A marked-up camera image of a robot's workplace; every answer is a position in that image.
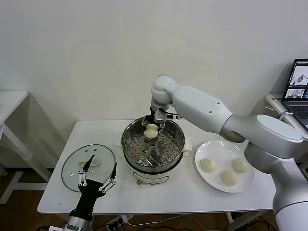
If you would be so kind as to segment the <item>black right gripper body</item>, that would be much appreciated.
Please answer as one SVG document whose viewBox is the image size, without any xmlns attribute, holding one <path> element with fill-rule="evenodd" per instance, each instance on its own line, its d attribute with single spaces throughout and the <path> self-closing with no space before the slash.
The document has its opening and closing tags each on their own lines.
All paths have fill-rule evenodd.
<svg viewBox="0 0 308 231">
<path fill-rule="evenodd" d="M 147 122 L 149 123 L 149 124 L 155 124 L 155 125 L 159 125 L 159 123 L 157 123 L 156 121 L 155 121 L 155 113 L 156 113 L 156 111 L 158 110 L 158 108 L 157 107 L 155 107 L 154 105 L 151 105 L 150 106 L 150 114 L 149 115 L 147 115 Z"/>
</svg>

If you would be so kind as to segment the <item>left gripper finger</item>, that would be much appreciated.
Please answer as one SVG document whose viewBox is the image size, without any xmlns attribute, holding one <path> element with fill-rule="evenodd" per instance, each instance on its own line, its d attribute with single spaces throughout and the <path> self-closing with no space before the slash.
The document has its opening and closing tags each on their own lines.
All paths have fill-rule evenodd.
<svg viewBox="0 0 308 231">
<path fill-rule="evenodd" d="M 109 179 L 103 184 L 102 187 L 99 188 L 99 191 L 106 193 L 108 192 L 113 186 L 116 185 L 116 168 L 117 168 L 117 162 L 115 162 L 113 171 L 109 177 Z"/>
<path fill-rule="evenodd" d="M 85 163 L 82 170 L 78 171 L 78 187 L 81 187 L 81 186 L 86 187 L 87 186 L 86 173 L 88 172 L 89 167 L 91 166 L 91 163 L 92 163 L 94 157 L 95 157 L 95 155 L 92 155 L 91 158 Z"/>
</svg>

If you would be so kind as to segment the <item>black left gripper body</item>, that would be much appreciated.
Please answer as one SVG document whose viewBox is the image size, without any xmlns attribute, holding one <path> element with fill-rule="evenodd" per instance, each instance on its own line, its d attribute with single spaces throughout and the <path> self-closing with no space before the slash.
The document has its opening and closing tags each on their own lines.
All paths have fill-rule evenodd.
<svg viewBox="0 0 308 231">
<path fill-rule="evenodd" d="M 69 216 L 77 218 L 93 218 L 92 212 L 95 202 L 98 198 L 103 196 L 99 188 L 103 183 L 91 179 L 86 179 L 86 186 L 79 186 L 81 197 L 75 209 L 73 209 Z"/>
</svg>

